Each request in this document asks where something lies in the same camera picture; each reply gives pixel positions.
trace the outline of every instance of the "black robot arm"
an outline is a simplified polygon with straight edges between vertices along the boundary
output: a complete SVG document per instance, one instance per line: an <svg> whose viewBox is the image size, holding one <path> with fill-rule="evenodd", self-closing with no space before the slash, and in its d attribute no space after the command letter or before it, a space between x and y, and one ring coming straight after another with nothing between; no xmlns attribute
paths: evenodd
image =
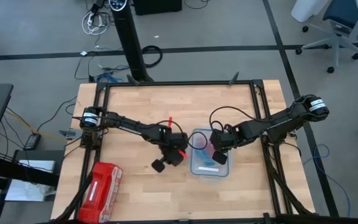
<svg viewBox="0 0 358 224"><path fill-rule="evenodd" d="M164 162L174 166L179 165L183 161L188 144L188 136L183 131L172 133L172 129L168 126L158 123L143 124L97 107L84 109L80 128L83 130L82 147L100 147L100 133L108 128L118 128L137 134L151 144L158 145L163 157L152 163L152 167L157 172L164 170Z"/></svg>
<svg viewBox="0 0 358 224"><path fill-rule="evenodd" d="M268 118L244 121L235 126L226 124L223 130L213 129L210 141L216 152L213 159L225 164L228 150L254 142L266 132L271 143L285 139L287 133L301 128L306 122L322 121L329 110L320 97L306 95L295 100L291 107L275 113Z"/></svg>

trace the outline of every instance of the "red package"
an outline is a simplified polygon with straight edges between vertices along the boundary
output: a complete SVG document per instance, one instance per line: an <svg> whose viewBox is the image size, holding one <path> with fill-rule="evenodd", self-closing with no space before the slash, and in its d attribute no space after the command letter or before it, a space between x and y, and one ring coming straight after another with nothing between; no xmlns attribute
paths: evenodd
<svg viewBox="0 0 358 224"><path fill-rule="evenodd" d="M78 212L78 220L90 224L105 223L111 218L122 169L114 164L97 162L92 174L92 183Z"/></svg>

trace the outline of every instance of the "wooden table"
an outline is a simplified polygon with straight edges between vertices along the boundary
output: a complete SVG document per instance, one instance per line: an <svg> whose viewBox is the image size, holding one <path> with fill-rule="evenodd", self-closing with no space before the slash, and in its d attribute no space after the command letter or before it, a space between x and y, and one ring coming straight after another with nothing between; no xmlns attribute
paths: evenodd
<svg viewBox="0 0 358 224"><path fill-rule="evenodd" d="M286 108L279 81L264 80L264 85L270 112ZM80 86L74 116L82 116L84 108L93 105L95 88L96 84ZM112 87L108 110L145 124L171 116L184 132L191 133L195 128L208 128L212 110L226 105L255 116L247 85ZM248 120L238 111L226 109L213 118L223 124ZM79 129L79 121L74 119L71 127ZM287 138L287 142L296 144L292 138ZM77 146L77 142L70 145L67 152ZM288 145L282 145L280 151L289 188L313 212L298 151ZM64 211L78 190L84 153L84 149L77 149L64 160L52 218ZM117 164L124 171L111 220L256 218L264 212L274 217L261 142L256 140L233 149L233 153L230 174L219 182L204 182L191 174L188 160L178 167L166 165L158 174L151 167L155 159L161 158L157 146L134 134L110 129L103 138L101 162ZM278 192L284 210L280 189Z"/></svg>

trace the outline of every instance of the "black box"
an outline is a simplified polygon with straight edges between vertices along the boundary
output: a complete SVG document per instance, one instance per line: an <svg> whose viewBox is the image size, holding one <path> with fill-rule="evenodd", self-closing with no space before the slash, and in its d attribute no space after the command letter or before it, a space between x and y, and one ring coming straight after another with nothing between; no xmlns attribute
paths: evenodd
<svg viewBox="0 0 358 224"><path fill-rule="evenodd" d="M162 12L178 12L182 0L134 0L135 12L138 16Z"/></svg>

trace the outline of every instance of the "yellow cable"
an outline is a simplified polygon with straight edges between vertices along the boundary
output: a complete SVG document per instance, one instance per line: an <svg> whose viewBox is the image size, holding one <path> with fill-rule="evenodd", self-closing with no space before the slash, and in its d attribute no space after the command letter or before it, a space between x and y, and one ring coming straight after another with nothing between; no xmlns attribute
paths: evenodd
<svg viewBox="0 0 358 224"><path fill-rule="evenodd" d="M50 139L55 139L58 141L61 141L62 143L67 143L66 140L59 138L59 137L55 137L55 136L51 136L49 134L44 134L42 132L37 131L36 129L32 128L30 125L28 125L22 118L16 116L15 114L11 113L10 111L5 111L7 114L13 116L14 118L18 119L21 123L23 123L28 129L30 129L33 133L37 133L45 138L50 138Z"/></svg>

